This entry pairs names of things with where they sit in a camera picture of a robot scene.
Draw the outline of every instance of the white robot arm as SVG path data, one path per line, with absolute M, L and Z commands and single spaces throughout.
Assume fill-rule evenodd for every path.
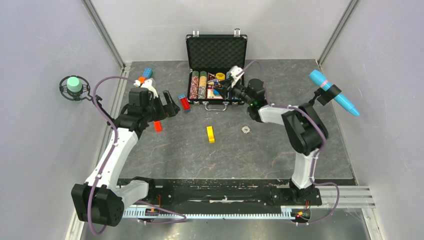
M 241 68 L 234 66 L 229 72 L 230 78 L 221 81 L 221 86 L 216 86 L 215 89 L 221 96 L 232 95 L 248 103 L 247 111 L 253 120 L 285 127 L 291 146 L 296 151 L 294 173 L 289 186 L 295 193 L 294 197 L 301 198 L 310 193 L 314 187 L 312 184 L 315 180 L 313 158 L 315 157 L 315 161 L 318 158 L 317 153 L 322 139 L 311 123 L 294 109 L 299 108 L 305 112 L 318 125 L 326 138 L 328 137 L 327 129 L 315 112 L 312 100 L 300 106 L 274 105 L 266 100 L 263 81 L 254 78 L 245 87 L 240 81 L 242 75 Z
M 154 188 L 152 179 L 136 177 L 129 184 L 117 188 L 121 170 L 133 147 L 149 122 L 174 117 L 180 108 L 174 103 L 168 91 L 163 91 L 166 105 L 155 89 L 155 81 L 147 79 L 143 84 L 135 81 L 136 87 L 129 92 L 128 104 L 120 115 L 113 120 L 117 128 L 117 142 L 112 133 L 109 144 L 94 171 L 84 184 L 75 184 L 71 191 L 72 200 L 79 220 L 88 221 L 88 206 L 91 201 L 91 220 L 93 223 L 116 226 L 124 210 L 140 199 L 149 198 L 149 189 Z

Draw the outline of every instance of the lego brick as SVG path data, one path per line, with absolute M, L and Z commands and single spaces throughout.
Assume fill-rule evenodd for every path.
M 152 77 L 152 74 L 153 74 L 153 71 L 152 71 L 152 69 L 151 68 L 146 68 L 145 70 L 144 70 L 144 72 L 143 72 L 143 77 L 146 77 L 146 78 L 151 78 Z
M 178 96 L 178 99 L 182 104 L 182 108 L 184 108 L 184 112 L 186 112 L 186 113 L 190 112 L 190 110 L 191 110 L 190 104 L 189 104 L 189 101 L 186 98 L 186 95 L 181 94 L 181 95 Z
M 162 131 L 162 125 L 160 121 L 155 121 L 154 122 L 154 129 L 156 129 L 156 132 L 161 132 Z
M 206 130 L 207 130 L 207 137 L 208 137 L 208 139 L 209 139 L 209 143 L 210 143 L 210 144 L 215 143 L 214 129 L 212 128 L 212 126 L 208 126 L 208 127 L 206 128 Z

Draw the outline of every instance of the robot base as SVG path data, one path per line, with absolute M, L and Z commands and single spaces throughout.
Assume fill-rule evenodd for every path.
M 295 184 L 290 180 L 287 188 L 273 188 L 271 190 L 272 202 L 274 205 L 281 206 L 304 206 L 309 201 L 310 206 L 321 206 L 320 190 L 314 185 L 304 189 L 298 189 Z

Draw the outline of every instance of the blue lego brick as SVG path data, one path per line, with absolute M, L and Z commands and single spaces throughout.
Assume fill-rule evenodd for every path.
M 153 74 L 152 69 L 147 67 L 144 70 L 142 77 L 151 78 L 152 77 L 152 74 Z

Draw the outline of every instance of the white wall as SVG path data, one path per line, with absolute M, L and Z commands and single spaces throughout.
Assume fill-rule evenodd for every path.
M 185 36 L 247 34 L 247 59 L 317 59 L 349 0 L 93 0 L 126 62 L 186 60 Z
M 424 1 L 360 1 L 323 65 L 361 112 L 337 108 L 388 240 L 424 234 L 423 13 Z
M 81 1 L 0 5 L 0 239 L 60 240 L 106 123 L 92 103 L 64 99 L 59 81 L 94 86 L 120 69 Z M 102 88 L 105 103 L 114 89 Z

